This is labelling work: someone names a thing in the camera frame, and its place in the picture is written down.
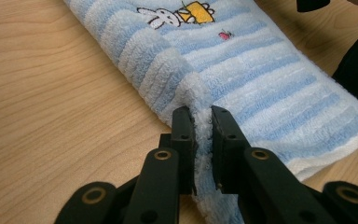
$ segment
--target towel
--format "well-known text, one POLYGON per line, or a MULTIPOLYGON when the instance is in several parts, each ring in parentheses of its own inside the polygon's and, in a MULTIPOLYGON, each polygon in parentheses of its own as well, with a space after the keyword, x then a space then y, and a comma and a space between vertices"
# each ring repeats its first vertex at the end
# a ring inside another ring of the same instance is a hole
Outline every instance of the towel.
POLYGON ((208 223, 242 223, 212 176, 211 105, 303 180, 358 148, 358 101, 252 0, 65 0, 158 117, 186 105, 199 144, 194 200, 208 223))

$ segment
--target embroidered cartoon character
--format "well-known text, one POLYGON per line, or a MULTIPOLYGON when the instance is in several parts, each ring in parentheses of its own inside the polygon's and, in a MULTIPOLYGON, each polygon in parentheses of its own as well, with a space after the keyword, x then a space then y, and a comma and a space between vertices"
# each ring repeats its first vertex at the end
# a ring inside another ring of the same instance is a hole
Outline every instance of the embroidered cartoon character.
POLYGON ((156 11, 138 7, 137 11, 144 15, 151 15, 154 18, 149 21, 152 28, 158 29, 164 23, 172 26, 179 27, 182 22, 184 23, 206 23, 214 22, 213 14, 214 10, 210 8, 208 3, 201 4, 200 2, 192 2, 188 5, 179 8, 174 12, 170 12, 165 8, 159 8, 156 11))

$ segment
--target wooden table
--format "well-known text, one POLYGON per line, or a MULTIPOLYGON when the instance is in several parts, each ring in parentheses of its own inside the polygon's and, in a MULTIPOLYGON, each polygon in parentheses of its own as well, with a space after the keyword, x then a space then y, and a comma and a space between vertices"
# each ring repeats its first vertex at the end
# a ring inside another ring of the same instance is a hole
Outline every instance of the wooden table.
MULTIPOLYGON (((306 14, 257 3, 328 74, 358 38, 358 7, 344 0, 306 14)), ((63 1, 0 0, 0 223, 52 223, 79 187, 138 175, 169 132, 63 1)), ((305 183, 339 179, 358 185, 358 151, 305 183)), ((204 222, 181 203, 181 223, 204 222)))

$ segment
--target blue striped towel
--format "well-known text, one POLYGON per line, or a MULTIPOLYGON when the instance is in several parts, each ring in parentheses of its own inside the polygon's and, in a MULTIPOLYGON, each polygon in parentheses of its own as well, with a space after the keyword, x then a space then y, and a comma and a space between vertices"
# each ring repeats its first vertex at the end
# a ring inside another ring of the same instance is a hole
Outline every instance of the blue striped towel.
POLYGON ((187 105, 200 147, 194 197, 208 223, 242 223, 215 190, 211 105, 303 180, 358 148, 358 101, 251 0, 66 0, 159 118, 187 105))

